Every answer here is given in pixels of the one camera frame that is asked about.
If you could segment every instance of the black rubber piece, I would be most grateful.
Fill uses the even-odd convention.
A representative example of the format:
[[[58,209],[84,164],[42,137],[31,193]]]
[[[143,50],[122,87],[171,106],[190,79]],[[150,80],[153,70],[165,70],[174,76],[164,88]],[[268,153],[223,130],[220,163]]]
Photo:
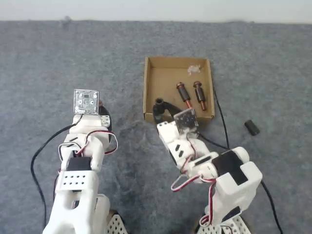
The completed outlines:
[[[206,101],[205,99],[205,95],[204,95],[204,91],[203,89],[200,87],[200,86],[197,86],[195,88],[195,94],[196,94],[196,97],[197,97],[197,101],[200,102],[200,101]]]
[[[178,107],[172,105],[171,103],[165,102],[162,98],[157,98],[155,100],[155,105],[153,106],[153,117],[155,124],[162,123],[164,120],[162,114],[165,113],[165,110],[168,110],[171,117],[180,113],[182,110]]]
[[[183,101],[190,100],[190,96],[183,85],[178,87],[178,91]]]
[[[260,133],[260,130],[251,119],[245,122],[245,126],[252,136],[255,136]]]

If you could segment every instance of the perforated plastic plate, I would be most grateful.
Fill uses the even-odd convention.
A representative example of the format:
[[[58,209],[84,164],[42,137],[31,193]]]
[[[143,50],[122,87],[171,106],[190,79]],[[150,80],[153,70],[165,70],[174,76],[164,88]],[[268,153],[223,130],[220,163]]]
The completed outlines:
[[[251,234],[245,222],[240,216],[230,219],[225,222],[224,226],[213,226],[200,227],[197,234]]]
[[[128,234],[121,217],[115,214],[107,226],[107,234]]]

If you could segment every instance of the copper screw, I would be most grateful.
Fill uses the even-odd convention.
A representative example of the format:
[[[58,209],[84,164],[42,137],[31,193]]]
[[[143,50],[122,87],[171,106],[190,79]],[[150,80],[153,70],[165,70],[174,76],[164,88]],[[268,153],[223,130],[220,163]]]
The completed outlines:
[[[206,103],[205,103],[206,99],[205,99],[204,91],[201,88],[201,83],[199,81],[195,81],[193,87],[195,88],[196,97],[197,97],[198,102],[201,105],[201,109],[203,111],[205,111],[206,110]]]
[[[182,82],[179,82],[178,84],[176,84],[176,89],[178,89],[180,96],[182,98],[182,100],[186,103],[186,105],[188,106],[188,108],[191,108],[191,98],[189,96],[189,94],[187,93],[184,84]]]

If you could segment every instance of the cardboard box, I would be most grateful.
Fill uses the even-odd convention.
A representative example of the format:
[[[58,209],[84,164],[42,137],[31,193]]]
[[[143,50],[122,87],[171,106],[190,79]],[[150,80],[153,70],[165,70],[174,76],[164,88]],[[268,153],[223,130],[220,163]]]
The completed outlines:
[[[200,65],[200,73],[189,75],[191,65]],[[207,110],[202,111],[198,103],[194,81],[200,81],[206,98]],[[186,103],[176,89],[176,84],[183,82],[191,98],[192,107],[196,111],[197,120],[207,124],[215,116],[214,96],[210,62],[205,58],[173,58],[173,57],[146,57],[144,71],[143,114],[147,122],[154,122],[153,105],[156,98],[163,98],[180,109],[187,109]],[[164,120],[171,121],[168,111]]]

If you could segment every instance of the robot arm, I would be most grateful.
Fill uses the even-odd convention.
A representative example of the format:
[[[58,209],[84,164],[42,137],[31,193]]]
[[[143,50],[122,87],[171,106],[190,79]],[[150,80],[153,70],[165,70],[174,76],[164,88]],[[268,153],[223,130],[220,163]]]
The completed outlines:
[[[98,95],[97,91],[75,90],[73,123],[78,124],[69,130],[58,148],[61,169],[50,220],[43,234],[103,234],[117,227],[123,230],[120,233],[127,233],[117,214],[114,219],[118,222],[108,225],[112,220],[108,219],[110,201],[98,194],[98,172],[104,155],[113,152],[107,151],[109,136],[115,137],[109,131],[110,116],[103,115],[108,112],[98,107]]]
[[[237,147],[222,154],[210,152],[204,142],[197,139],[197,134],[180,131],[176,119],[157,125],[159,137],[178,169],[188,178],[197,176],[193,182],[215,181],[210,224],[225,225],[249,207],[262,173],[249,161],[244,148]],[[209,208],[205,209],[207,215],[210,215]]]

